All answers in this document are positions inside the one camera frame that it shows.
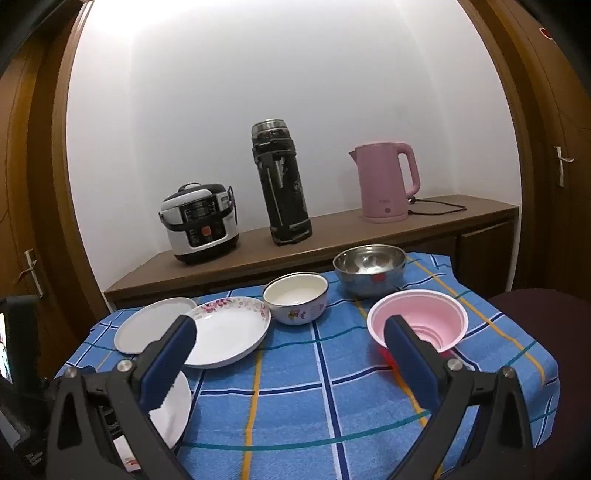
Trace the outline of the wooden door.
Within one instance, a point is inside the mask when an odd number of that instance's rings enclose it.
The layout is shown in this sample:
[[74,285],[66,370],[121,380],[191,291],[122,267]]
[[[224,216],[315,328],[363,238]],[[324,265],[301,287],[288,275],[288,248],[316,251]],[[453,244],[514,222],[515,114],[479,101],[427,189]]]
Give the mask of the wooden door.
[[[590,95],[550,28],[518,1],[464,1],[507,97],[518,145],[517,288],[590,297]],[[559,162],[565,157],[564,188]]]
[[[53,377],[108,313],[83,246],[66,147],[68,94],[90,1],[32,1],[43,20],[24,30],[1,67],[1,294],[35,295],[39,373]],[[16,284],[33,249],[45,292]]]

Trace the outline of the brown wooden sideboard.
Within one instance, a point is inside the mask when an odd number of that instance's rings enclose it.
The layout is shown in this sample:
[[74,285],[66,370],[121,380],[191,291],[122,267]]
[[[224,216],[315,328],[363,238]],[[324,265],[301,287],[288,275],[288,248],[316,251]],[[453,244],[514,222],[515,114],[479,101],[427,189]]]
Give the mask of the brown wooden sideboard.
[[443,198],[419,203],[407,220],[370,223],[358,210],[315,217],[314,234],[301,243],[276,246],[265,228],[246,231],[230,253],[202,264],[184,265],[169,252],[161,252],[110,286],[107,300],[116,308],[146,305],[166,297],[200,297],[240,287],[266,284],[294,271],[327,272],[342,251],[366,244],[390,244],[408,253],[447,255],[461,275],[471,282],[481,268],[473,264],[480,245],[499,246],[493,257],[501,262],[486,287],[503,290],[511,263],[515,205],[450,195],[447,202],[465,211],[446,213]]

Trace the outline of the black thermos flask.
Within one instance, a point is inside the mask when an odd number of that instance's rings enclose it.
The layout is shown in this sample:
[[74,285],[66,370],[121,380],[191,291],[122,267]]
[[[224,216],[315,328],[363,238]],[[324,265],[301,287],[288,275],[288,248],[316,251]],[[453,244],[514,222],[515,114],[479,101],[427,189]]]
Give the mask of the black thermos flask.
[[312,235],[297,150],[283,119],[252,126],[252,155],[259,172],[270,235],[277,246],[297,244]]

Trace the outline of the white enamel bowl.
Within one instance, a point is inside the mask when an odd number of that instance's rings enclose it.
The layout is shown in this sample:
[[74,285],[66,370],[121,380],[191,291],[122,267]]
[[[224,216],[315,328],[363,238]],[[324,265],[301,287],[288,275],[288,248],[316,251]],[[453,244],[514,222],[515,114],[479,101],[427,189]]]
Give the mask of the white enamel bowl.
[[291,273],[270,282],[263,290],[263,302],[273,319],[283,325],[300,326],[317,320],[328,305],[329,281],[324,276]]

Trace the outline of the pink plastic bowl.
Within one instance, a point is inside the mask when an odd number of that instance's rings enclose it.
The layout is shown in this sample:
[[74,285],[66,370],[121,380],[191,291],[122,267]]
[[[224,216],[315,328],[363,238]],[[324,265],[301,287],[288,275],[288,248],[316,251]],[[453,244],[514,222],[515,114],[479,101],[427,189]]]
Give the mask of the pink plastic bowl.
[[397,368],[385,341],[386,321],[401,315],[414,333],[449,359],[451,350],[464,338],[469,326],[466,309],[458,300],[437,291],[418,289],[393,293],[379,300],[367,316],[370,337],[380,346],[386,362]]

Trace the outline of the plain white plate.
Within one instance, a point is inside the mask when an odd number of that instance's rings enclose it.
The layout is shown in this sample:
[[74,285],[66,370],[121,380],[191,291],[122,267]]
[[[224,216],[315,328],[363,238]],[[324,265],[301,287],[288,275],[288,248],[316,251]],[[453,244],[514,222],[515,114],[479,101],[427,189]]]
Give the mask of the plain white plate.
[[126,355],[140,354],[149,343],[159,340],[179,315],[196,306],[193,299],[175,297],[143,307],[117,329],[115,348]]

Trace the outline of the stainless steel bowl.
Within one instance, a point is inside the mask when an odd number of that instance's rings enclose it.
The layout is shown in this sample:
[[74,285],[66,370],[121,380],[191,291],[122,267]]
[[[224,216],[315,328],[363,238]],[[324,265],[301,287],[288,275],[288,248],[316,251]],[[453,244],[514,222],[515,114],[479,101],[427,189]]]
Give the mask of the stainless steel bowl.
[[352,247],[332,260],[342,290],[358,298],[383,297],[399,290],[406,264],[406,252],[387,244]]

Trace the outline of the pink electric kettle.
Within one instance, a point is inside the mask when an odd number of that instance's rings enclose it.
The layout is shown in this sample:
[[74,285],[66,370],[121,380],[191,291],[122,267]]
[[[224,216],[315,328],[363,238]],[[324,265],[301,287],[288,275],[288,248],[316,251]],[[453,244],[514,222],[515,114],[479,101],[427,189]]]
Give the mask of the pink electric kettle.
[[[409,200],[421,188],[413,148],[403,142],[375,142],[349,151],[356,163],[363,217],[373,223],[404,221],[409,216]],[[405,186],[400,156],[407,159],[412,185]]]

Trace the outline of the red flower white plate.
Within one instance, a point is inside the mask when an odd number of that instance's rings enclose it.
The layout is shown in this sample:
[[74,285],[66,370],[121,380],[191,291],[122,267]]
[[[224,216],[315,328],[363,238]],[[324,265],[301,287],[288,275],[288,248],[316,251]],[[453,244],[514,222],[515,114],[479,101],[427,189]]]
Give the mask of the red flower white plate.
[[187,378],[183,372],[179,372],[160,407],[149,412],[151,422],[170,449],[177,444],[185,430],[191,404]]

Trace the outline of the left wooden door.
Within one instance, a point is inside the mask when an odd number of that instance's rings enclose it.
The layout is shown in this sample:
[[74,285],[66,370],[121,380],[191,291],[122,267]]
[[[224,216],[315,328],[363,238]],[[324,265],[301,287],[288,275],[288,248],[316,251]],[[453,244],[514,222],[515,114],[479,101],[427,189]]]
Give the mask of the left wooden door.
[[[66,147],[68,94],[90,1],[32,1],[43,20],[24,30],[1,67],[1,294],[35,295],[39,373],[53,377],[108,313],[83,246]],[[16,284],[33,249],[45,292]]]

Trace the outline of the pink floral rim plate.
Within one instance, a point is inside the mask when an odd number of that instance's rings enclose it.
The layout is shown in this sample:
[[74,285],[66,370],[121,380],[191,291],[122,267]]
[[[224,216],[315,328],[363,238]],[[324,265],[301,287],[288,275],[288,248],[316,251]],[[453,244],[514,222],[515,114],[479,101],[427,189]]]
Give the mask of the pink floral rim plate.
[[197,325],[197,340],[185,360],[195,369],[235,363],[259,347],[270,329],[270,309],[249,297],[228,297],[201,304],[187,313]]

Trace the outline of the white black rice cooker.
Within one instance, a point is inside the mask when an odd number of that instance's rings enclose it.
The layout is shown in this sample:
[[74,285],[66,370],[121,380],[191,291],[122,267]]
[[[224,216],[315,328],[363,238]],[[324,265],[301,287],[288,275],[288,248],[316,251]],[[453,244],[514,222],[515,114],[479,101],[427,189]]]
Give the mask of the white black rice cooker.
[[165,198],[158,212],[174,257],[202,263],[238,245],[238,209],[231,186],[190,182]]

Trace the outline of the right wooden door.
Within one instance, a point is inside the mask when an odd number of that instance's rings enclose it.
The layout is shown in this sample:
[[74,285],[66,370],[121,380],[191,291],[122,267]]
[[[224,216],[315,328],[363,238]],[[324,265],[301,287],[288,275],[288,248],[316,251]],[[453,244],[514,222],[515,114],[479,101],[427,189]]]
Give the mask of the right wooden door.
[[[590,297],[590,95],[550,28],[518,1],[464,1],[507,97],[518,145],[517,288]],[[559,162],[565,157],[564,188]]]

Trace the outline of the dark maroon chair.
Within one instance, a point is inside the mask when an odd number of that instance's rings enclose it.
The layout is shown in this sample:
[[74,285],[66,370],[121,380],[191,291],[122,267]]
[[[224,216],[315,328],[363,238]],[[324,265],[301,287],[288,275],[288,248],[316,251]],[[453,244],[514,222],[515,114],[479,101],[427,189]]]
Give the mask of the dark maroon chair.
[[534,477],[590,477],[590,303],[554,290],[497,295],[492,305],[530,334],[555,364],[547,393],[532,419]]

